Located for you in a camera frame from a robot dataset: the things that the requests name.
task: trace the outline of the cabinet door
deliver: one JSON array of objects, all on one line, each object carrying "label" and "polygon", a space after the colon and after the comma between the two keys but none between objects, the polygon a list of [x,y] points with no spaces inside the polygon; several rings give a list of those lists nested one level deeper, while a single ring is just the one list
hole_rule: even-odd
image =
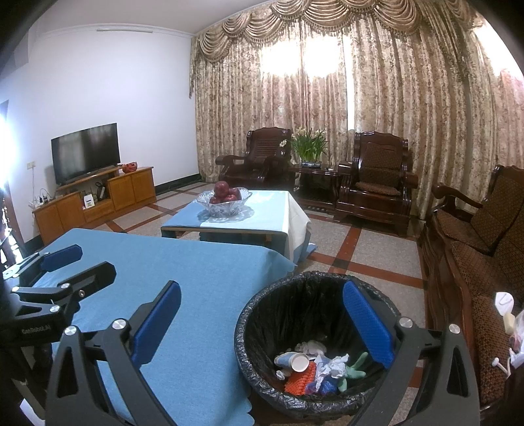
[{"label": "cabinet door", "polygon": [[57,209],[64,232],[73,228],[81,228],[85,225],[80,194],[71,195],[62,200],[58,200]]},{"label": "cabinet door", "polygon": [[137,203],[155,196],[155,185],[153,184],[153,173],[151,170],[133,173],[131,174],[131,180],[133,181],[133,190]]},{"label": "cabinet door", "polygon": [[35,211],[35,219],[44,245],[55,241],[64,233],[56,204]]},{"label": "cabinet door", "polygon": [[133,182],[131,176],[119,176],[108,180],[109,194],[113,200],[115,210],[123,209],[135,203]]}]

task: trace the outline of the blue tablecloth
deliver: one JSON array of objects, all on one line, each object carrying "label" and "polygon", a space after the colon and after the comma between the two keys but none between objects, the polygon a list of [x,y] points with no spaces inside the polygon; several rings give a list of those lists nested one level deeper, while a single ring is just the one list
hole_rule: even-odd
[{"label": "blue tablecloth", "polygon": [[294,263],[316,248],[309,244],[311,220],[288,191],[253,190],[239,214],[221,218],[211,217],[194,200],[160,229],[163,237],[176,238],[177,231],[188,230],[199,231],[201,240],[257,245],[264,245],[264,234],[269,234],[269,247]]},{"label": "blue tablecloth", "polygon": [[[252,425],[248,389],[233,349],[235,324],[249,299],[286,276],[294,264],[258,246],[143,237],[73,229],[46,247],[71,244],[83,257],[46,274],[36,286],[53,286],[100,262],[115,265],[116,279],[81,302],[73,324],[105,329],[152,301],[168,280],[182,289],[182,304],[153,360],[141,372],[180,425]],[[132,422],[106,363],[99,363],[116,411]]]}]

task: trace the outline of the tv screen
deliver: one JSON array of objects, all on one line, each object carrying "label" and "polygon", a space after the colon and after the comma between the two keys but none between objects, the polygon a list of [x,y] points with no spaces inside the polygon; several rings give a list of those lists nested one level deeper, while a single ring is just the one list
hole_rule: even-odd
[{"label": "tv screen", "polygon": [[51,140],[57,185],[120,162],[116,123],[80,130]]}]

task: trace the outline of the apple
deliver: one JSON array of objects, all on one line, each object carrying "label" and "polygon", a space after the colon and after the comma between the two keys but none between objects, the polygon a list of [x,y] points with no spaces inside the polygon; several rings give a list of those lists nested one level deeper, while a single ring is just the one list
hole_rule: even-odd
[{"label": "apple", "polygon": [[230,188],[229,194],[230,195],[234,195],[237,200],[241,200],[242,199],[242,195],[240,194],[240,189],[238,189],[238,188]]},{"label": "apple", "polygon": [[215,196],[224,198],[229,194],[229,185],[221,180],[215,184]]},{"label": "apple", "polygon": [[224,197],[224,202],[227,203],[228,201],[237,201],[237,198],[234,194],[229,194]]}]

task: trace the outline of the trash can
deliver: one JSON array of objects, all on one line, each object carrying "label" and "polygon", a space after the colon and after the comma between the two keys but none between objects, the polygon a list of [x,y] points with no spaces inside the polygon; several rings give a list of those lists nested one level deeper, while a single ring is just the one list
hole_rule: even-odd
[{"label": "trash can", "polygon": [[284,391],[276,376],[275,356],[297,343],[318,340],[326,356],[346,353],[354,363],[366,351],[342,301],[344,284],[351,279],[373,300],[384,303],[382,315],[399,311],[373,286],[351,275],[305,272],[279,280],[257,293],[244,307],[235,328],[235,352],[240,370],[251,387],[272,407],[295,419],[325,421],[354,415],[373,392],[384,372],[382,364],[367,357],[360,370],[366,377],[348,380],[338,395],[294,396]]}]

